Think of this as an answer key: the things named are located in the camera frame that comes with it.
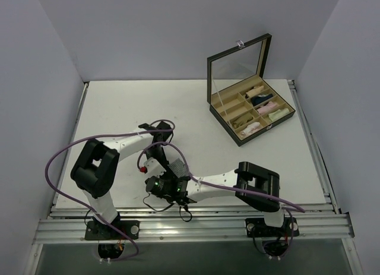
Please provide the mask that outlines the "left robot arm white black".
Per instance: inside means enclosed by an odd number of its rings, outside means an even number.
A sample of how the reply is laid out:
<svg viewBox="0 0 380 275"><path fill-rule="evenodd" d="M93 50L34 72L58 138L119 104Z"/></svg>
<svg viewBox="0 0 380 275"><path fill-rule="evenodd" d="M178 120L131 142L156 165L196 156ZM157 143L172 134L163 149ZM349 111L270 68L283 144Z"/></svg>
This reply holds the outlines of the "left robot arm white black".
<svg viewBox="0 0 380 275"><path fill-rule="evenodd" d="M120 231L120 224L115 220L119 213L110 194L119 162L141 151L147 158L140 168L142 173L172 176L160 143L173 137L174 128L172 121L164 119L141 124L126 134L96 135L86 139L72 168L71 179L95 209L94 216L100 222L98 231L106 239L115 238Z"/></svg>

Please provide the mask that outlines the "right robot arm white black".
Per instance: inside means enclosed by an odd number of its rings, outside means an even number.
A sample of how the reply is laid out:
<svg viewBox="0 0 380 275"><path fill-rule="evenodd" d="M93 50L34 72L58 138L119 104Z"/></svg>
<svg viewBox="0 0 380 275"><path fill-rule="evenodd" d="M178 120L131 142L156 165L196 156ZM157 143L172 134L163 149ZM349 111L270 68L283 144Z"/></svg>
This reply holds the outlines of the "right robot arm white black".
<svg viewBox="0 0 380 275"><path fill-rule="evenodd" d="M250 162L240 162L235 170L205 177L178 177L170 169L146 179L145 190L182 207L209 198L235 196L263 213L264 228L270 235L277 235L285 228L279 200L280 175Z"/></svg>

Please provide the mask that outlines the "grey striped underwear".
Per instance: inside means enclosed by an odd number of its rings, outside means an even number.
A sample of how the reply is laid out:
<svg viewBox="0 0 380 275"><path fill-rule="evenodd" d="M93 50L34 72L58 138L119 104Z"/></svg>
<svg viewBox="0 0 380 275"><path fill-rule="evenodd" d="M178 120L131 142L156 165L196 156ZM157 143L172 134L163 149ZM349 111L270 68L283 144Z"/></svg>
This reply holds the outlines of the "grey striped underwear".
<svg viewBox="0 0 380 275"><path fill-rule="evenodd" d="M185 167L185 164L181 159L176 159L172 163L169 163L169 168L175 174L177 178L183 178L183 177L189 176L189 173Z"/></svg>

